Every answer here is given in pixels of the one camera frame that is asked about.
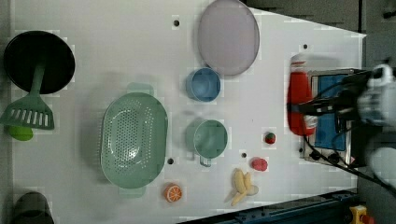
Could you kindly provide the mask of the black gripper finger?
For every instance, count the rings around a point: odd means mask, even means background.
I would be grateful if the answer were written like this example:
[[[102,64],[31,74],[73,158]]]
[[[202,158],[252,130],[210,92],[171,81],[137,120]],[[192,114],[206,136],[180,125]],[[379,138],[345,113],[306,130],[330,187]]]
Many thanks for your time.
[[[324,98],[311,100],[304,103],[288,103],[288,111],[310,116],[322,116],[325,114],[354,114],[357,107],[348,100],[341,98]]]

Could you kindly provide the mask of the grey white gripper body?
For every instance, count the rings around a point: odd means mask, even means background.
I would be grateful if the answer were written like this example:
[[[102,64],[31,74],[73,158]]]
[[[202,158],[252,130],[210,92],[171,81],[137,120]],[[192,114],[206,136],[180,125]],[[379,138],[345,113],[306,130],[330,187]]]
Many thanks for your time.
[[[380,64],[370,74],[357,108],[364,122],[395,126],[395,76],[388,64]]]

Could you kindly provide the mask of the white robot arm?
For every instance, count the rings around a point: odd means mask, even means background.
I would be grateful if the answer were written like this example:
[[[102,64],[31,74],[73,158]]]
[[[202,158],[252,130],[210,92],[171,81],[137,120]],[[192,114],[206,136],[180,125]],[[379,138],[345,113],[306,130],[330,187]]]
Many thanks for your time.
[[[372,141],[367,156],[374,172],[371,179],[393,192],[395,190],[395,72],[386,63],[371,71],[345,77],[339,83],[338,95],[324,98],[321,93],[310,94],[307,75],[300,71],[290,75],[287,111],[290,129],[303,138],[307,130],[317,125],[317,118],[334,114],[343,120],[352,120],[360,126],[379,127],[381,133]]]

